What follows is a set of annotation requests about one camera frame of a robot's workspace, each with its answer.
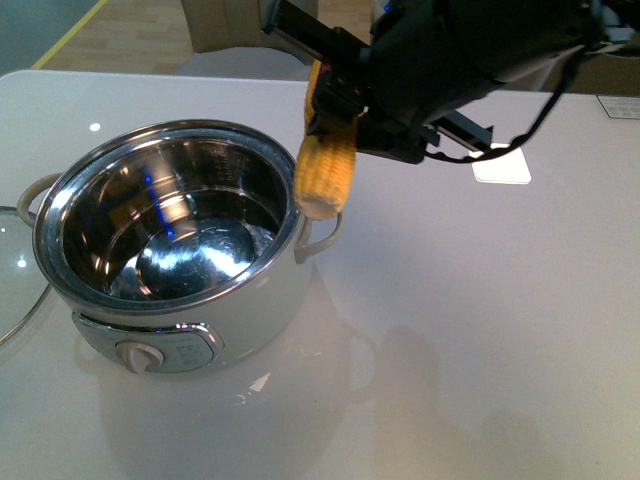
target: wire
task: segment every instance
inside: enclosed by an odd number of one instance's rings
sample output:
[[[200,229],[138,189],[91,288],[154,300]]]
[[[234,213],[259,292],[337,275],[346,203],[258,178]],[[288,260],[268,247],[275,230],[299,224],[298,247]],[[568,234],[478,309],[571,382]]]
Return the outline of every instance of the wire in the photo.
[[[573,55],[569,57],[569,59],[565,62],[562,68],[562,74],[560,76],[560,80],[556,85],[556,88],[553,91],[553,94],[547,100],[547,103],[542,107],[538,117],[535,119],[531,127],[529,127],[529,131],[519,135],[511,140],[511,143],[506,147],[492,148],[491,150],[486,151],[482,155],[477,158],[466,156],[463,158],[454,158],[446,155],[443,152],[434,152],[431,153],[425,150],[425,156],[429,158],[433,158],[435,160],[440,160],[443,162],[449,163],[473,163],[473,162],[482,162],[485,160],[494,160],[496,158],[502,157],[508,153],[513,152],[514,150],[520,148],[527,141],[531,139],[538,131],[544,120],[547,118],[553,107],[558,103],[560,97],[566,93],[569,89],[576,76],[578,75],[578,71],[580,70],[580,65],[586,60],[587,48],[582,48],[575,52]]]

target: electric cooking pot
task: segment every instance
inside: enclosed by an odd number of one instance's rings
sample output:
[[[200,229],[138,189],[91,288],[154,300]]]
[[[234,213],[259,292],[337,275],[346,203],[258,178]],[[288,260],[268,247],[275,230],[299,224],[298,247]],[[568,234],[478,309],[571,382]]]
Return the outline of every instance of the electric cooking pot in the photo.
[[[133,372],[225,365],[294,317],[311,262],[294,162],[270,137],[212,120],[151,125],[34,183],[41,271],[84,338]],[[49,188],[35,221],[28,208]]]

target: white tabletop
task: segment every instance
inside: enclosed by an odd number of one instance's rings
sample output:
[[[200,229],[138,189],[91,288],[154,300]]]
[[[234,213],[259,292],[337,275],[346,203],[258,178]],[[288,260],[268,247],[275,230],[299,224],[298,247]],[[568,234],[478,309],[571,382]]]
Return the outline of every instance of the white tabletop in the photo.
[[[304,91],[6,76],[0,204],[165,120],[243,123],[295,155]],[[498,93],[464,112],[505,142],[544,98]],[[0,478],[637,479],[640,121],[565,96],[524,151],[529,185],[361,156],[297,317],[229,368],[130,374],[53,296],[0,358]]]

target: yellow corn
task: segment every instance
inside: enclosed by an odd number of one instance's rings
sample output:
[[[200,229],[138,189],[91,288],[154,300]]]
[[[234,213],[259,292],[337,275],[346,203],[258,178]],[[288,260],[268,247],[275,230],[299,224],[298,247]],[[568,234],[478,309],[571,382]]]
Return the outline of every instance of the yellow corn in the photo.
[[[313,119],[313,91],[320,72],[315,62],[305,99],[305,122]],[[308,135],[300,146],[293,198],[302,214],[314,220],[328,220],[340,213],[351,190],[356,163],[357,119],[345,130],[330,135]]]
[[[313,108],[313,92],[315,92],[316,85],[318,84],[318,76],[320,75],[321,67],[322,67],[322,63],[320,63],[318,60],[313,62],[313,65],[311,65],[311,73],[309,73],[309,84],[307,85],[307,96],[304,99],[305,130],[309,128],[309,124],[311,123],[314,115],[316,114],[316,111]]]

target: pot rim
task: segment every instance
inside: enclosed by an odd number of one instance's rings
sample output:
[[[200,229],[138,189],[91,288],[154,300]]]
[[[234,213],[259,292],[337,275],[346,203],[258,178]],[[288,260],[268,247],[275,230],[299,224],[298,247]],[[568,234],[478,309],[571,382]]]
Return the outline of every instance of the pot rim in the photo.
[[[90,178],[101,174],[116,159],[121,159],[153,140],[190,138],[224,138],[255,149],[280,176],[287,192],[286,213],[273,243],[246,270],[229,281],[201,292],[164,300],[125,300],[100,292],[85,283],[65,259],[63,235],[66,212],[74,195],[81,195]],[[287,249],[302,228],[304,217],[293,202],[294,160],[272,137],[245,125],[221,120],[174,120],[141,127],[115,137],[96,147],[66,170],[47,192],[36,215],[33,249],[40,270],[60,295],[101,313],[148,316],[191,309],[229,295],[267,270]]]

